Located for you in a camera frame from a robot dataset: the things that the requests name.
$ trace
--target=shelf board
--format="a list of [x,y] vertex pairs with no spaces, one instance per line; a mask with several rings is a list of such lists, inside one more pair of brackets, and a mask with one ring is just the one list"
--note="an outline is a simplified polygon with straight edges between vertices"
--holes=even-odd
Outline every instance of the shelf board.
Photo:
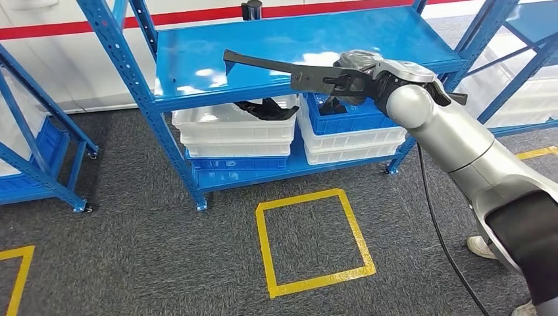
[[[558,1],[522,3],[515,7],[504,27],[527,45],[532,45],[558,32]],[[554,53],[547,66],[558,64],[558,52]]]
[[521,134],[525,132],[530,132],[532,130],[544,130],[546,128],[558,127],[558,120],[548,120],[545,123],[540,124],[528,124],[528,125],[518,125],[509,127],[498,127],[491,128],[490,132],[496,137],[510,136],[515,134]]
[[270,18],[161,30],[155,106],[160,111],[294,93],[287,74],[238,65],[225,76],[225,49],[289,63],[330,66],[351,49],[414,61],[434,72],[465,62],[412,7]]
[[291,144],[291,155],[287,159],[287,168],[282,170],[267,171],[194,171],[199,189],[202,192],[212,192],[248,186],[274,180],[294,178],[324,171],[366,165],[388,161],[401,156],[400,152],[385,157],[343,161],[339,163],[328,163],[323,165],[309,165],[304,152],[304,143],[298,127],[295,129],[295,138]]
[[[47,118],[37,136],[37,143],[43,158],[50,167],[51,174],[54,178],[57,178],[70,143],[69,133],[60,131]],[[30,162],[38,168],[33,157],[31,157]],[[54,194],[50,190],[44,188],[26,174],[20,173],[0,177],[0,205],[51,198],[53,196]]]

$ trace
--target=gray carpet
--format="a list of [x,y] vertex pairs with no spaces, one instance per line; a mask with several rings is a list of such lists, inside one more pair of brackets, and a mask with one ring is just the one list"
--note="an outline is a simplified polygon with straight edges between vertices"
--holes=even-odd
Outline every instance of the gray carpet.
[[[55,200],[0,207],[0,250],[35,245],[19,315],[480,315],[438,244],[416,151],[397,176],[371,164],[215,192],[194,211],[139,111],[73,116],[102,152],[85,160],[78,191],[97,206],[72,214]],[[502,139],[514,152],[555,145],[558,130]],[[528,160],[558,180],[558,157]],[[492,315],[528,300],[521,277],[468,252],[470,211],[427,161],[443,234]],[[377,268],[372,276],[269,299],[255,208],[342,188]],[[338,200],[266,211],[278,284],[359,267]],[[18,259],[0,261],[0,308]]]

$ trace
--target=white plastic crate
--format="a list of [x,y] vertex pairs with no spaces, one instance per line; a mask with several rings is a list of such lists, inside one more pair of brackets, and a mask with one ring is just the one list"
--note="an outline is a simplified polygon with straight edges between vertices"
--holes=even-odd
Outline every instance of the white plastic crate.
[[[27,121],[33,136],[36,138],[43,126],[46,114],[42,113],[35,104],[37,103],[30,97],[30,94],[23,86],[13,80],[11,75],[2,69],[1,76],[4,76],[18,106]],[[0,143],[6,145],[15,151],[22,158],[29,160],[31,158],[31,149],[23,137],[23,133],[17,125],[5,99],[0,95]],[[0,176],[10,176],[20,174],[21,172],[0,159]]]
[[235,142],[186,144],[190,157],[258,157],[288,156],[291,153],[291,140],[281,142]]
[[320,165],[323,163],[338,163],[340,161],[358,160],[374,157],[383,157],[395,154],[400,144],[384,143],[366,147],[355,147],[352,149],[341,149],[333,151],[311,151],[304,146],[306,160],[309,165]]
[[[273,100],[283,108],[291,108],[295,105],[296,97],[286,95],[274,97]],[[180,130],[184,144],[252,140],[292,141],[295,116],[288,120],[260,120],[233,103],[226,103],[175,111],[172,124]]]
[[[475,88],[471,88],[470,90],[463,89],[464,86],[469,87],[471,82],[470,78],[465,78],[462,83],[466,84],[461,85],[459,92],[469,95],[465,109],[471,116],[478,117],[486,106],[483,107],[483,103],[480,103],[477,94],[471,93],[479,89],[479,87],[473,86]],[[510,101],[496,111],[484,125],[488,128],[494,128],[544,123],[552,115],[558,115],[558,111],[548,107],[548,103],[552,101],[553,99],[547,99],[544,96],[535,98],[516,97],[513,100],[510,99]]]
[[[523,42],[513,34],[498,34],[481,53],[472,69],[504,57],[522,47],[524,47]],[[468,102],[465,107],[466,111],[471,116],[478,117],[534,55],[535,52],[526,51],[463,79],[456,90],[467,93],[470,97],[474,96],[476,99],[476,102]],[[558,111],[558,66],[541,68],[499,110],[500,114],[519,111],[526,115],[533,111],[550,113]]]
[[506,127],[506,126],[517,126],[517,125],[527,125],[527,124],[539,124],[544,123],[550,116],[548,112],[530,112],[528,115],[526,113],[498,113],[496,112],[484,126],[488,128],[493,127]]
[[[478,117],[494,100],[494,96],[487,95],[486,88],[483,89],[483,87],[471,77],[464,78],[455,91],[469,95],[465,111],[474,118]],[[523,113],[528,119],[530,113],[537,113],[537,115],[539,115],[542,112],[546,112],[548,114],[547,117],[558,114],[558,95],[554,93],[514,95],[502,105],[497,113]]]
[[402,128],[378,128],[332,135],[314,134],[308,111],[303,102],[297,122],[304,139],[304,150],[309,165],[337,163],[393,155],[405,141]]
[[297,122],[300,126],[304,144],[311,151],[323,149],[345,149],[371,146],[380,143],[402,144],[407,131],[402,127],[377,128],[374,130],[360,130],[331,135],[316,135],[312,129],[308,109],[302,99],[301,111],[297,112]]

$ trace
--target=red stripe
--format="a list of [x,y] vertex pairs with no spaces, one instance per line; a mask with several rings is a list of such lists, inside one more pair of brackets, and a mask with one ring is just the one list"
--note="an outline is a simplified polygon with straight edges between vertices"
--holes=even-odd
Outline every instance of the red stripe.
[[[448,3],[459,1],[464,0],[429,0],[429,3]],[[276,18],[281,16],[352,11],[378,7],[394,7],[398,5],[410,5],[412,2],[413,0],[357,0],[334,3],[315,3],[310,5],[285,5],[281,7],[264,7],[262,15],[266,18]],[[222,18],[237,18],[240,16],[241,10],[239,6],[153,14],[151,17],[155,25],[166,25],[187,22],[200,22],[207,20],[220,20]],[[126,18],[124,27],[137,28],[138,23],[134,17]],[[89,23],[87,21],[16,26],[12,28],[0,28],[0,40],[37,38],[42,36],[79,34],[87,32],[91,32],[91,26],[89,26]]]

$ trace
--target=black cable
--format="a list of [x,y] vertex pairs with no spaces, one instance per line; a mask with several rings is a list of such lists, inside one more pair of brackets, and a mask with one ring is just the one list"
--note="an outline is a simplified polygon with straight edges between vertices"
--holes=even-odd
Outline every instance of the black cable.
[[417,147],[418,147],[418,160],[420,161],[420,171],[422,173],[422,183],[424,184],[424,194],[426,196],[426,202],[428,204],[428,210],[430,211],[430,216],[432,217],[432,224],[434,225],[434,229],[436,229],[436,235],[438,235],[438,240],[440,241],[440,245],[444,250],[447,260],[453,267],[453,270],[455,270],[455,273],[457,273],[459,280],[461,280],[461,283],[463,283],[463,286],[467,289],[467,292],[469,292],[469,294],[471,295],[472,299],[474,300],[474,302],[476,303],[480,311],[485,316],[490,316],[490,314],[488,314],[488,312],[486,311],[486,308],[484,308],[484,306],[478,299],[478,296],[474,293],[474,291],[470,287],[470,284],[467,282],[467,280],[465,280],[463,273],[461,272],[461,270],[459,270],[459,268],[455,264],[455,261],[453,260],[453,258],[449,254],[449,251],[447,250],[447,246],[445,245],[444,238],[442,237],[442,233],[440,232],[440,228],[438,227],[438,221],[436,220],[436,215],[434,214],[434,208],[432,207],[432,202],[430,201],[430,189],[428,188],[428,181],[426,180],[426,169],[424,168],[424,157],[422,156],[422,148],[418,144]]

